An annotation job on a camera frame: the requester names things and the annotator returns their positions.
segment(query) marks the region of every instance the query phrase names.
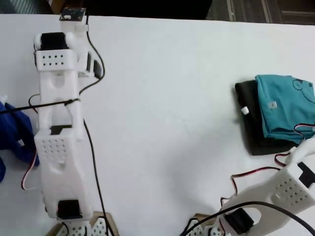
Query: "black cloth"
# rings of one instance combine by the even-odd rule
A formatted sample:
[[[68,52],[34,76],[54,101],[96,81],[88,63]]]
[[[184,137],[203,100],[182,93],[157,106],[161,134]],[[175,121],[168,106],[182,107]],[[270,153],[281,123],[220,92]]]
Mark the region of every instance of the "black cloth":
[[[297,146],[288,140],[265,138],[262,131],[261,112],[255,80],[235,84],[240,109],[247,107],[249,114],[243,115],[245,132],[252,155],[267,155],[288,151]]]

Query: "red wire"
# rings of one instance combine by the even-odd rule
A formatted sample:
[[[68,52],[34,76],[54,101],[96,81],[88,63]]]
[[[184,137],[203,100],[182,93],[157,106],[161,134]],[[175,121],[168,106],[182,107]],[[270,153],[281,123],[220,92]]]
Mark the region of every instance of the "red wire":
[[[223,224],[222,224],[222,222],[221,222],[221,219],[219,219],[219,223],[220,223],[221,229],[222,229],[222,231],[223,231],[223,236],[225,236],[225,229],[224,229],[224,227],[223,227]]]
[[[237,189],[237,186],[236,186],[236,183],[235,183],[235,180],[234,180],[235,178],[248,176],[248,175],[257,173],[259,171],[264,171],[264,170],[277,170],[277,171],[279,171],[280,169],[277,168],[277,167],[265,166],[265,167],[261,167],[261,168],[258,168],[258,169],[252,170],[252,171],[241,173],[241,174],[231,175],[231,181],[232,181],[232,184],[233,184],[234,189],[235,189],[235,194],[234,195],[236,196],[238,194],[238,189]]]
[[[293,128],[293,130],[294,130],[296,133],[298,133],[299,135],[301,135],[301,136],[303,137],[303,141],[304,141],[304,140],[305,140],[305,135],[304,135],[301,131],[298,131],[298,130],[297,130],[297,128],[303,127],[303,126],[314,128],[314,127],[315,127],[315,124],[300,123],[300,124],[295,125],[295,127]]]
[[[281,167],[285,167],[286,164],[283,163],[283,162],[281,162],[281,161],[279,161],[279,160],[277,159],[277,157],[278,157],[278,156],[288,156],[288,155],[290,155],[290,152],[284,153],[284,154],[281,154],[281,153],[276,154],[276,155],[275,155],[275,159],[274,159],[274,160],[275,160],[275,163],[276,163],[277,165],[281,166]]]
[[[27,189],[25,188],[25,186],[24,186],[25,180],[26,180],[27,175],[28,175],[29,172],[31,171],[31,169],[34,167],[34,164],[35,164],[35,161],[36,161],[36,157],[37,157],[37,151],[35,151],[35,155],[34,155],[34,157],[33,157],[33,160],[30,162],[30,165],[29,165],[28,169],[26,170],[26,172],[24,173],[23,178],[22,178],[22,180],[21,180],[21,188],[22,188],[23,190],[27,190]]]

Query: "white plastic bracket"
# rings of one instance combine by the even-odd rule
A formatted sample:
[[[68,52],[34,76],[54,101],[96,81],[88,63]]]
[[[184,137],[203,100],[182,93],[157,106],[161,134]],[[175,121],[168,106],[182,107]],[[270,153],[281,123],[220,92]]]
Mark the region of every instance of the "white plastic bracket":
[[[106,233],[104,218],[98,218],[92,228],[88,222],[67,223],[66,225],[69,228],[69,234],[67,234],[67,228],[63,225],[56,236],[104,236]]]

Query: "folded shirt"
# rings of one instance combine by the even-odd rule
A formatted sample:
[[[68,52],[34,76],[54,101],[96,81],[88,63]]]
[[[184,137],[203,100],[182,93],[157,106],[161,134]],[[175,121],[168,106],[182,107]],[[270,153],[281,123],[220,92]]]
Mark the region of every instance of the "folded shirt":
[[[262,131],[261,112],[255,80],[235,84],[240,108],[247,107],[248,114],[242,114],[247,147],[252,155],[268,155],[285,152],[297,144],[288,140],[265,138]]]
[[[258,100],[264,137],[286,139],[299,144],[303,137],[294,132],[299,123],[315,124],[313,84],[291,76],[257,75]],[[305,138],[315,131],[299,128]]]

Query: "blue cloth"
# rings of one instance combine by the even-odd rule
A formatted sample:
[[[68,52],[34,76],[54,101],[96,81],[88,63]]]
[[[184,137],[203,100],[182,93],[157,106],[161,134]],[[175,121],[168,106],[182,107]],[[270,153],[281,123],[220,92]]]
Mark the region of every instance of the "blue cloth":
[[[0,111],[14,107],[0,103]],[[30,163],[35,155],[36,147],[30,118],[21,111],[2,114],[0,116],[0,149],[9,149],[23,162]]]
[[[5,104],[5,108],[7,110],[14,109],[14,107],[8,103]],[[30,118],[22,111],[12,112],[11,116],[14,118],[17,128],[17,133],[15,134],[17,145],[12,151],[21,161],[31,163],[36,152],[36,146]],[[36,157],[34,165],[39,165],[38,156]]]
[[[293,128],[299,123],[315,124],[313,84],[291,76],[257,75],[258,100],[264,137],[286,139],[299,144],[302,136]],[[315,132],[298,128],[305,138]]]

